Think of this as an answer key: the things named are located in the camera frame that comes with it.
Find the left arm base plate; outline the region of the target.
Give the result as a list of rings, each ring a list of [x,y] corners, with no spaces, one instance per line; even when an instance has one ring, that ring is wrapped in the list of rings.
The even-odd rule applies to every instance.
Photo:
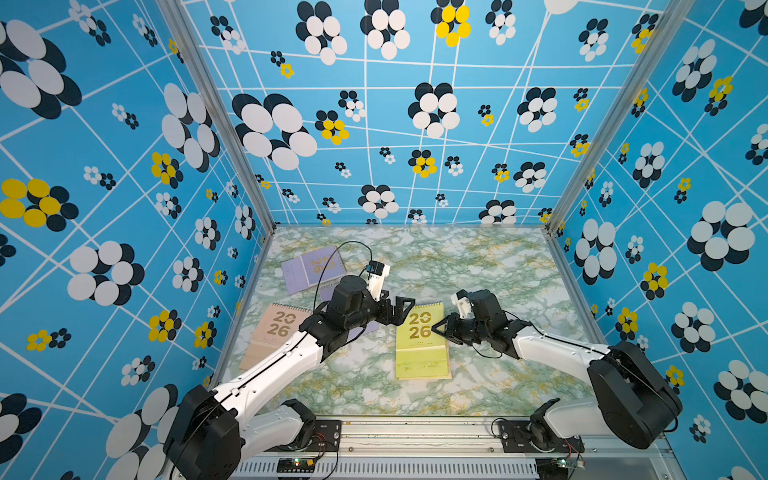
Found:
[[[337,452],[342,426],[342,421],[337,419],[310,421],[301,427],[291,443],[272,447],[268,452]]]

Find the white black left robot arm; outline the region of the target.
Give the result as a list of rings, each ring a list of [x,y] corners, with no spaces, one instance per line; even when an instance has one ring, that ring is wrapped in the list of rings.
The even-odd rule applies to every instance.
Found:
[[[391,298],[384,278],[347,275],[277,351],[211,390],[196,386],[181,400],[163,447],[164,479],[227,479],[242,460],[278,446],[303,446],[312,415],[299,402],[261,409],[298,376],[351,343],[370,323],[400,326],[416,301]]]

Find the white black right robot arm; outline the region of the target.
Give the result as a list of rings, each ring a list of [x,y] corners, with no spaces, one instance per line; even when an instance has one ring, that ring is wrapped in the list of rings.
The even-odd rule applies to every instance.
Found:
[[[590,397],[551,399],[534,411],[525,434],[536,449],[552,451],[575,437],[608,434],[646,449],[675,429],[682,401],[639,346],[547,333],[504,310],[487,289],[460,290],[451,302],[456,312],[432,326],[434,334],[456,345],[488,343],[502,356],[536,362],[590,385]]]

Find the green calendar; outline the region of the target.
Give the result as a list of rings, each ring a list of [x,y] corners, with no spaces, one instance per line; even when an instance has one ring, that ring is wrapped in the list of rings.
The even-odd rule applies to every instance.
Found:
[[[444,317],[442,303],[414,306],[405,322],[397,328],[395,364],[402,352],[440,352],[448,357],[450,364],[447,341],[431,332],[431,327]]]

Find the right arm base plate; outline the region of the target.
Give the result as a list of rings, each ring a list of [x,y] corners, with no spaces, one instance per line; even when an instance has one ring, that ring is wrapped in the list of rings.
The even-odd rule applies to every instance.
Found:
[[[585,451],[580,438],[557,437],[543,424],[528,420],[497,418],[492,422],[491,433],[501,442],[505,453],[556,453],[568,456]]]

